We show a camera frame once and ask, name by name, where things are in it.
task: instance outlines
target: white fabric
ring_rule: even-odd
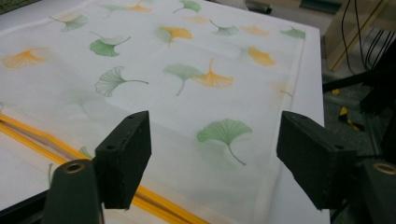
[[[0,33],[2,112],[93,155],[125,116],[148,110],[152,156],[143,186],[211,223],[265,223],[279,167],[277,126],[281,110],[290,106],[304,45],[297,34],[304,27],[193,3],[91,1],[5,30]],[[114,48],[119,55],[90,49],[99,35],[110,38],[102,44],[119,44]],[[19,55],[29,49],[45,61]],[[216,88],[194,74],[181,88],[179,70],[169,69],[181,65],[229,79]],[[148,84],[125,82],[105,96],[97,83],[106,72]],[[230,144],[246,165],[225,143],[197,138],[209,124],[225,119],[251,129]]]

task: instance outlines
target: white surface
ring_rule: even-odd
[[[42,0],[28,7],[0,16],[0,30],[36,21],[80,4],[78,0]],[[319,30],[310,28],[304,45],[304,56],[291,110],[308,116],[323,125],[323,102],[321,92]],[[273,198],[270,224],[326,224],[329,213],[319,212],[294,181],[290,171],[282,166]]]

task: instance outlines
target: ginkgo leaf print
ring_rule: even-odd
[[[112,38],[104,38],[94,32],[91,33],[98,35],[100,39],[97,39],[90,44],[90,50],[92,50],[97,55],[102,55],[107,57],[119,56],[120,54],[117,53],[114,50],[114,48],[117,45],[120,45],[131,38],[131,37],[127,37],[126,39],[124,39],[121,35]]]
[[[218,30],[215,32],[212,32],[215,35],[236,35],[239,32],[239,29],[236,26],[229,26],[229,27],[222,27],[222,26],[217,26],[213,21],[213,25],[218,27]]]
[[[183,17],[184,20],[186,21],[192,21],[194,23],[197,24],[208,24],[210,23],[210,19],[200,15],[200,14],[196,14],[195,16],[192,17]]]
[[[133,11],[150,12],[152,10],[151,8],[140,6],[140,4],[142,4],[142,1],[143,0],[139,0],[137,2],[136,6],[126,7],[126,9],[133,10]]]
[[[180,3],[183,4],[183,7],[178,8],[174,11],[174,13],[178,12],[181,9],[190,9],[193,10],[195,12],[199,12],[201,10],[201,5],[199,5],[198,3],[191,1],[191,0],[180,0]]]
[[[121,6],[115,6],[115,5],[102,5],[101,7],[104,7],[105,9],[108,10],[108,14],[107,14],[107,18],[109,18],[111,16],[111,14],[113,13],[113,11],[117,11],[117,10],[128,10],[126,7],[121,7]]]
[[[88,152],[88,150],[87,150],[86,147],[81,147],[81,148],[79,149],[79,152],[80,152],[81,154],[83,154],[84,156],[86,156],[86,157],[88,157],[88,158],[90,158],[90,159],[93,159],[93,156]]]
[[[270,34],[270,32],[258,27],[257,24],[253,26],[240,26],[240,28],[251,35],[268,36]]]
[[[87,22],[88,22],[88,18],[86,18],[82,15],[77,15],[75,18],[70,19],[68,21],[62,21],[62,20],[58,20],[55,18],[52,18],[52,19],[64,23],[65,27],[61,30],[62,32],[76,30],[79,27],[87,24]]]
[[[22,68],[25,66],[35,65],[37,63],[43,63],[46,61],[45,58],[37,57],[33,54],[35,50],[43,50],[43,49],[28,49],[24,52],[8,55],[2,58],[3,65],[7,68]]]
[[[256,49],[255,47],[249,47],[247,52],[256,63],[262,64],[264,66],[272,66],[276,64],[276,62],[270,56],[271,53],[276,52],[264,52]]]
[[[227,145],[233,157],[241,164],[246,165],[243,161],[239,160],[231,150],[231,143],[233,140],[244,133],[252,133],[252,129],[242,121],[224,119],[212,122],[204,127],[203,130],[198,132],[197,139],[200,142],[205,142],[210,139],[223,142],[225,145]]]
[[[160,27],[157,36],[168,44],[168,48],[171,46],[171,42],[175,38],[192,39],[192,34],[185,28],[173,27],[173,26],[162,26]]]
[[[295,29],[294,27],[291,27],[291,29],[287,30],[287,31],[280,31],[280,33],[284,34],[284,35],[289,35],[295,38],[301,38],[301,39],[305,39],[305,32],[299,29]]]
[[[217,75],[212,71],[212,63],[214,59],[210,60],[209,64],[209,72],[204,74],[203,76],[192,76],[192,80],[196,81],[197,83],[206,86],[206,87],[213,87],[213,88],[224,88],[233,85],[233,77],[224,77]]]
[[[149,84],[147,81],[141,80],[125,80],[121,76],[122,66],[114,67],[100,76],[99,81],[96,82],[96,91],[106,97],[113,95],[113,91],[122,83],[125,82],[142,82]]]
[[[187,79],[192,77],[199,77],[204,74],[192,66],[180,63],[168,65],[167,67],[165,67],[165,69],[163,69],[163,71],[165,73],[173,74],[182,80],[183,83],[181,84],[181,87],[176,94],[177,96],[179,96],[181,91],[183,91]]]

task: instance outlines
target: cable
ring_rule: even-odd
[[[379,30],[375,36],[375,39],[373,40],[372,44],[370,45],[368,52],[367,52],[365,63],[367,66],[370,66],[371,69],[373,69],[373,64],[371,63],[371,56],[372,56],[373,50],[374,50],[375,46],[377,45],[378,40],[381,38],[382,34],[384,34],[384,30]]]
[[[386,49],[386,45],[389,44],[389,38],[390,38],[390,40],[393,38],[393,37],[390,37],[391,34],[392,34],[392,32],[389,32],[389,33],[388,33],[387,38],[385,39],[385,43],[382,45],[381,50],[380,50],[380,51],[378,52],[378,54],[376,55],[375,60],[374,60],[374,63],[373,63],[373,68],[375,68],[375,66],[376,66],[376,64],[377,64],[377,61],[378,61],[378,59],[380,58],[380,56],[382,56],[382,54],[385,52],[384,49]]]
[[[357,0],[355,0],[355,18],[356,18],[356,23],[358,25],[359,47],[361,50],[361,63],[364,65],[363,46],[361,45],[361,25],[359,23],[358,1]]]
[[[342,35],[342,37],[343,37],[344,48],[345,48],[345,50],[346,50],[346,63],[347,63],[347,67],[348,67],[349,71],[350,71],[353,75],[356,75],[355,72],[353,72],[352,68],[350,67],[349,55],[348,55],[348,53],[347,53],[347,42],[346,42],[346,37],[345,37],[345,34],[344,34],[344,21],[345,21],[345,17],[346,17],[346,14],[347,14],[347,9],[349,8],[350,1],[351,1],[351,0],[348,0],[348,1],[347,1],[346,9],[345,9],[344,15],[343,15],[343,19],[341,20],[341,35]]]

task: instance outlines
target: orange ginkgo leaf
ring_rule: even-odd
[[[139,0],[137,2],[136,6],[134,7],[126,7],[126,9],[133,10],[133,11],[142,11],[142,12],[150,12],[152,8],[149,7],[141,7],[140,4],[142,3],[142,0]]]
[[[210,23],[210,19],[208,19],[208,18],[206,18],[204,16],[201,16],[200,14],[196,14],[195,16],[192,16],[192,17],[184,17],[183,19],[186,20],[186,21],[192,21],[192,22],[197,23],[197,24],[208,24],[208,23]]]
[[[217,75],[212,71],[212,63],[213,63],[213,59],[210,60],[208,73],[206,73],[203,76],[193,76],[192,80],[206,87],[224,88],[224,87],[232,86],[233,77],[223,77]]]
[[[186,38],[192,39],[192,34],[185,28],[173,27],[173,26],[163,26],[160,27],[160,31],[166,32],[164,40],[168,43],[168,48],[171,46],[171,42],[174,38]]]
[[[8,55],[2,58],[1,61],[3,62],[3,65],[7,68],[22,68],[25,66],[31,66],[46,61],[46,59],[44,58],[35,56],[32,52],[33,50],[38,49],[28,49],[19,54]]]
[[[253,25],[253,26],[240,26],[240,28],[251,34],[251,35],[260,35],[260,36],[268,36],[270,34],[270,32],[265,31],[263,29],[261,29],[260,27],[257,27],[257,25]]]
[[[276,64],[276,62],[270,57],[269,52],[260,51],[255,47],[249,47],[247,52],[256,63],[264,66],[272,66]]]

